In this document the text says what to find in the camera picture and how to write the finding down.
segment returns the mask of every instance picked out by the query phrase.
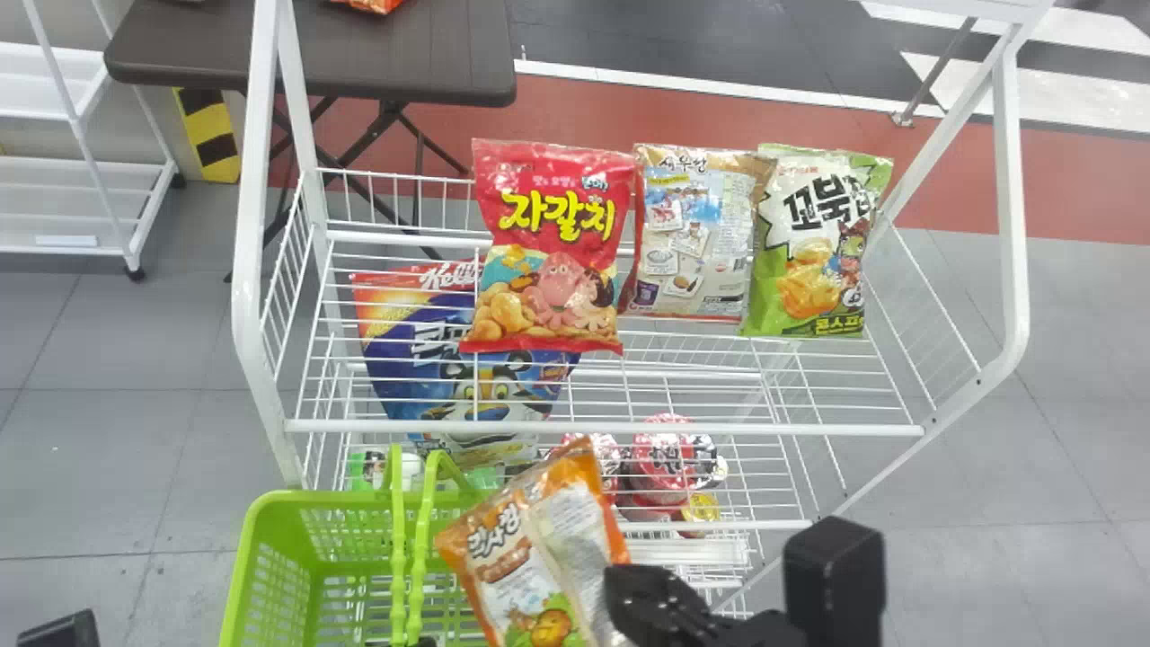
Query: cartoon tiger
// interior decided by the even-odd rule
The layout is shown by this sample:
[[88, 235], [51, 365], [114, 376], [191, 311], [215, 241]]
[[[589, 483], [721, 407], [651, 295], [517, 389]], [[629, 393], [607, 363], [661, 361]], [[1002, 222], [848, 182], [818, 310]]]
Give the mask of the cartoon tiger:
[[[459, 356], [445, 360], [454, 360], [439, 368], [442, 379], [455, 383], [452, 400], [424, 411], [423, 421], [543, 421], [551, 415], [552, 403], [519, 382], [519, 376], [531, 369], [530, 353], [516, 351], [507, 354], [504, 364], [480, 365], [478, 380], [474, 379], [475, 371], [470, 363]], [[477, 398], [476, 386], [480, 390]], [[444, 436], [465, 449], [515, 438], [513, 433]]]

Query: red snack bag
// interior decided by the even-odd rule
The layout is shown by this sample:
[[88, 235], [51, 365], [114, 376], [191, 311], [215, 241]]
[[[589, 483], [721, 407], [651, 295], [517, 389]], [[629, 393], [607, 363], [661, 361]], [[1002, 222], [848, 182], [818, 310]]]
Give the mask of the red snack bag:
[[331, 0], [337, 5], [347, 5], [361, 11], [373, 14], [389, 14], [392, 9], [404, 2], [404, 0]]
[[493, 236], [463, 353], [612, 351], [615, 251], [635, 184], [627, 153], [474, 139]]

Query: cartoon octopus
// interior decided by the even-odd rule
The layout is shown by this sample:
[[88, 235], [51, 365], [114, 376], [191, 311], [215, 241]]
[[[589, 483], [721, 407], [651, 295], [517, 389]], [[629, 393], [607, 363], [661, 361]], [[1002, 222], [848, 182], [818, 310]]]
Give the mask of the cartoon octopus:
[[540, 326], [558, 331], [564, 326], [595, 330], [601, 325], [595, 305], [598, 287], [577, 260], [555, 252], [539, 265], [539, 279], [523, 288], [523, 298], [535, 310]]

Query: orange snack on table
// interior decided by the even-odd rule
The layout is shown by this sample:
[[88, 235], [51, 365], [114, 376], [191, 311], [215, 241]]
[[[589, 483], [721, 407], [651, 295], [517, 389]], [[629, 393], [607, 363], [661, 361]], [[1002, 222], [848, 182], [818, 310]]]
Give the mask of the orange snack on table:
[[347, 5], [348, 7], [359, 9], [361, 11], [370, 11], [373, 14], [390, 14], [392, 9], [402, 5], [404, 0], [331, 0], [337, 5]]

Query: green snack bag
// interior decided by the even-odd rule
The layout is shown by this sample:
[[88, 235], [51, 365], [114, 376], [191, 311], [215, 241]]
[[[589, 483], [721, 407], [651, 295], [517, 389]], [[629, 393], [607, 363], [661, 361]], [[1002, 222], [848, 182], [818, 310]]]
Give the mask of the green snack bag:
[[754, 222], [747, 338], [862, 333], [862, 251], [894, 162], [762, 144], [779, 159]]

